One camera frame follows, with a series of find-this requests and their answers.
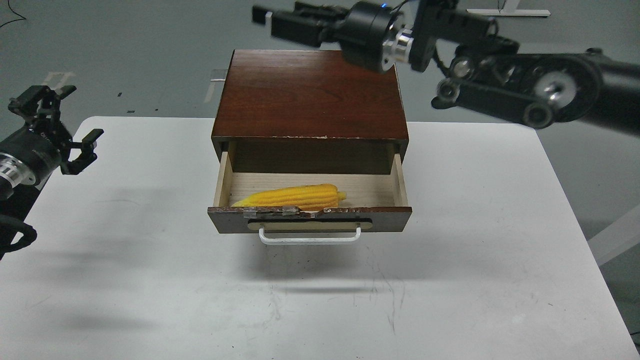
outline white table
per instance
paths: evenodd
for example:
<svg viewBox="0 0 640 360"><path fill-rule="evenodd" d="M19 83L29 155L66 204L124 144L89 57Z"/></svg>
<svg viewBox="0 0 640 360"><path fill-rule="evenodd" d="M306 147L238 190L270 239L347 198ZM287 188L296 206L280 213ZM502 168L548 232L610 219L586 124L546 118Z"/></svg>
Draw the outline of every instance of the white table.
<svg viewBox="0 0 640 360"><path fill-rule="evenodd" d="M534 131L410 123L403 233L219 235L211 119L93 117L0 262L3 359L638 359Z"/></svg>

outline wooden cabinet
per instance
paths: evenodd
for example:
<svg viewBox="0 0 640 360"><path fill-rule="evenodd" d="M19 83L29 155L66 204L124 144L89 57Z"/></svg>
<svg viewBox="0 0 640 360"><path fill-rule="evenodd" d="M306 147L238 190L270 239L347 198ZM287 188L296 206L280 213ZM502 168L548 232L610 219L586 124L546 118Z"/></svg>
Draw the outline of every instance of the wooden cabinet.
<svg viewBox="0 0 640 360"><path fill-rule="evenodd" d="M212 132L220 173L209 216L220 233L402 231L408 145L395 70L350 65L340 51L236 50ZM331 183L339 208L231 208L252 193Z"/></svg>

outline yellow corn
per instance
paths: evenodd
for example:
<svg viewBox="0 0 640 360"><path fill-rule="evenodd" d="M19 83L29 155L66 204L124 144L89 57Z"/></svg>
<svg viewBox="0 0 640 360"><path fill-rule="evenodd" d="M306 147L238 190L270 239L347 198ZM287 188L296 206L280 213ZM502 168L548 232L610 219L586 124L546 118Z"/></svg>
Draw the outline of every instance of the yellow corn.
<svg viewBox="0 0 640 360"><path fill-rule="evenodd" d="M294 186L254 193L233 204L236 206L297 206L303 211L336 208L347 195L332 184Z"/></svg>

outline black robotic arm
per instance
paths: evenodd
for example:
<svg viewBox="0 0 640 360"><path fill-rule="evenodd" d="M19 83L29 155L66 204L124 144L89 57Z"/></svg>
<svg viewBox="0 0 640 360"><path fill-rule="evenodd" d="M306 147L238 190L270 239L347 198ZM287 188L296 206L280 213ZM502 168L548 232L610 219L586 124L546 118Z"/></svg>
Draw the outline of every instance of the black robotic arm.
<svg viewBox="0 0 640 360"><path fill-rule="evenodd" d="M36 239L36 231L23 222L37 197L31 189L58 167L63 174L78 175L97 159L93 150L103 130L93 129L81 142L74 142L60 121L60 103L75 90L72 85L58 90L34 85L9 103L9 110L22 117L24 125L0 142L0 259ZM79 149L80 155L69 160L72 149ZM12 196L14 189L18 196ZM17 232L23 235L12 243Z"/></svg>
<svg viewBox="0 0 640 360"><path fill-rule="evenodd" d="M413 27L398 7L366 1L351 9L296 2L292 12L253 7L271 35L319 47L338 42L346 61L385 72L395 62L424 72L433 59L445 79L434 108L461 106L535 129L576 119L640 136L640 66L600 49L583 54L518 54L493 18L456 9L456 0L420 0ZM459 44L445 66L438 39Z"/></svg>

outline box lid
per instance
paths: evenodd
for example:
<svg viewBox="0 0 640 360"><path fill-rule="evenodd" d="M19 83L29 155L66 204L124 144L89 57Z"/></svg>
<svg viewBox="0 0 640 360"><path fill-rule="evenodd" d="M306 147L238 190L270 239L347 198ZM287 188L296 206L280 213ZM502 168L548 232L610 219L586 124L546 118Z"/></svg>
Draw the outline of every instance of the box lid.
<svg viewBox="0 0 640 360"><path fill-rule="evenodd" d="M391 142L404 156L406 119L395 68L378 74L340 51L234 51L212 140Z"/></svg>

